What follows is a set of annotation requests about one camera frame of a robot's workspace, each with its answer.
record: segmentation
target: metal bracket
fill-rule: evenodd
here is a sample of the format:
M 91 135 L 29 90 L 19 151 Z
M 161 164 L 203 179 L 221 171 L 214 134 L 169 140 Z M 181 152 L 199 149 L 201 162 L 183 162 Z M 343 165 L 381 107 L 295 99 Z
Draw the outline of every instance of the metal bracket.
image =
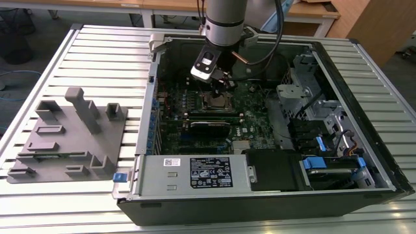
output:
M 254 184 L 254 183 L 258 183 L 258 177 L 257 177 L 257 169 L 254 166 L 249 166 L 247 167 L 247 171 L 249 171 L 249 180 L 250 182 Z
M 259 40 L 259 33 L 251 28 L 251 27 L 246 27 L 245 28 L 245 33 L 250 36 L 249 38 L 245 39 L 245 42 L 242 44 L 242 46 L 245 48 L 249 48 L 254 45 L 258 44 L 258 40 Z
M 166 42 L 170 42 L 170 40 L 165 40 L 165 33 L 154 33 L 150 39 L 151 52 L 155 53 L 162 51 L 166 48 Z
M 295 84 L 278 85 L 278 93 L 279 96 L 285 98 L 301 99 L 305 98 L 305 96 L 307 96 L 303 87 Z

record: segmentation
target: motherboard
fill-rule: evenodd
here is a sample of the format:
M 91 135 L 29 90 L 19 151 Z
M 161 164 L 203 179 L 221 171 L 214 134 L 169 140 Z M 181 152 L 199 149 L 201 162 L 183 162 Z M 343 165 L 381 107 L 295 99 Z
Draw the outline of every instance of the motherboard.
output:
M 270 90 L 247 81 L 223 93 L 190 77 L 161 82 L 163 155 L 241 154 L 277 148 L 266 99 Z

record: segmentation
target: green circuit board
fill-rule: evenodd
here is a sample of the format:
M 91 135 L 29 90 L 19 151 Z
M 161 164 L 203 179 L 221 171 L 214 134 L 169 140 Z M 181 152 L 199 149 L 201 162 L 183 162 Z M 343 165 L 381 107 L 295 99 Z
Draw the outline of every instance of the green circuit board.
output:
M 162 154 L 234 154 L 233 142 L 243 140 L 250 141 L 251 148 L 277 148 L 265 104 L 267 90 L 258 86 L 254 90 L 251 82 L 241 82 L 235 90 L 225 92 L 218 109 L 207 107 L 210 91 L 190 85 L 195 82 L 187 79 L 159 86 Z M 229 123 L 227 137 L 217 138 L 215 134 L 203 139 L 189 137 L 186 130 L 194 122 Z

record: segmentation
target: white sticker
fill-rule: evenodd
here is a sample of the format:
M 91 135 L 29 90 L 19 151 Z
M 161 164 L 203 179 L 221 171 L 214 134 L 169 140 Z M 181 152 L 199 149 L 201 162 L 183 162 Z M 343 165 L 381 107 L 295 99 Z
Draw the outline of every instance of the white sticker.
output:
M 163 166 L 166 167 L 179 167 L 182 165 L 181 158 L 166 158 L 163 160 Z
M 338 16 L 323 15 L 323 18 L 338 18 Z
M 141 7 L 138 4 L 122 4 L 122 6 L 127 6 L 127 7 Z

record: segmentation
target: wooden table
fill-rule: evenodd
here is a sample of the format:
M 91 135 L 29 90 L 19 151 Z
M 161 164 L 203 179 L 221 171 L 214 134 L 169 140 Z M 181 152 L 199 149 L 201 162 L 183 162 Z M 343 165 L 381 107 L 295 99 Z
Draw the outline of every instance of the wooden table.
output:
M 198 16 L 197 0 L 0 0 L 0 6 L 142 14 L 145 27 L 147 28 L 155 27 L 155 15 Z M 334 21 L 339 17 L 341 14 L 338 12 L 329 12 L 322 4 L 302 2 L 293 6 L 286 22 L 318 25 L 314 29 L 317 30 L 315 34 L 311 36 L 325 37 Z

